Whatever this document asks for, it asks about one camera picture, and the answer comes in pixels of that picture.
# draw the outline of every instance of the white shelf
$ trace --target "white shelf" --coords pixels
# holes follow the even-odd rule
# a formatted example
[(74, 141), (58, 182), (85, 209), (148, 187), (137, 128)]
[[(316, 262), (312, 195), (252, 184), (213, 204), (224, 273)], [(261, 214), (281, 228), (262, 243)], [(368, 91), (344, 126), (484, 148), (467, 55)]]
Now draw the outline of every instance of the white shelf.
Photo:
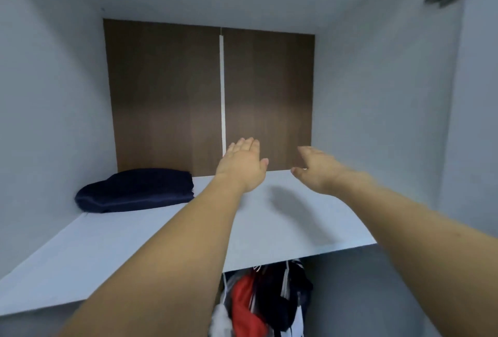
[[(210, 179), (194, 178), (194, 192)], [(0, 281), (0, 315), (88, 298), (183, 206), (82, 214)], [(374, 243), (344, 203), (273, 171), (242, 199), (224, 271)]]

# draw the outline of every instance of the hand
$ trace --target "hand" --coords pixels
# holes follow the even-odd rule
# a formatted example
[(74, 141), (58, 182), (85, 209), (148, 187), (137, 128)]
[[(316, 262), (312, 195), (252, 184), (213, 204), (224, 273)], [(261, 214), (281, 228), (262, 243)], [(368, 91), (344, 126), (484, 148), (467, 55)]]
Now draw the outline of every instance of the hand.
[(259, 160), (259, 140), (241, 138), (232, 143), (216, 169), (215, 178), (227, 178), (243, 192), (256, 189), (265, 179), (268, 159)]
[(314, 147), (298, 147), (308, 169), (292, 168), (292, 174), (311, 190), (337, 196), (342, 187), (362, 174)]

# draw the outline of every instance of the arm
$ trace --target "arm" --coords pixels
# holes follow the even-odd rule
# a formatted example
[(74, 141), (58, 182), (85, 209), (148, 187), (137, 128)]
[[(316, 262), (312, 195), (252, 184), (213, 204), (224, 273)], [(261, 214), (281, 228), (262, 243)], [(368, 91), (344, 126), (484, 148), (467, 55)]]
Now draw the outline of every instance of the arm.
[(293, 168), (296, 178), (358, 215), (441, 334), (498, 333), (498, 239), (383, 188), (315, 148), (299, 151), (308, 169)]
[(208, 187), (81, 306), (59, 337), (206, 336), (233, 218), (263, 182), (259, 142), (231, 144)]

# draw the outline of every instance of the brown wooden back panel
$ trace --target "brown wooden back panel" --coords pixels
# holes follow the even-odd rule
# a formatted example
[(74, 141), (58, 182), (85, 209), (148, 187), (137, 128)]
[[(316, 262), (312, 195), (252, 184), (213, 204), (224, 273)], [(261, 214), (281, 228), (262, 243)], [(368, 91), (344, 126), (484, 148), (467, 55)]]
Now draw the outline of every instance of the brown wooden back panel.
[(315, 37), (223, 32), (227, 144), (253, 136), (269, 170), (302, 165), (296, 147), (311, 145)]
[(104, 20), (118, 170), (214, 175), (222, 155), (219, 29)]

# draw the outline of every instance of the red garment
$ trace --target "red garment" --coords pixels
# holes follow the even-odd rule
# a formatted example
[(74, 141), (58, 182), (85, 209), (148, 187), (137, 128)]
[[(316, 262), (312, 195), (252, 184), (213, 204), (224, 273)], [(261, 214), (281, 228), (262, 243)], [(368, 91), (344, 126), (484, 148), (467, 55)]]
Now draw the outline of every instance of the red garment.
[(235, 283), (232, 290), (232, 323), (236, 337), (266, 337), (268, 327), (258, 316), (251, 313), (254, 276), (247, 274)]

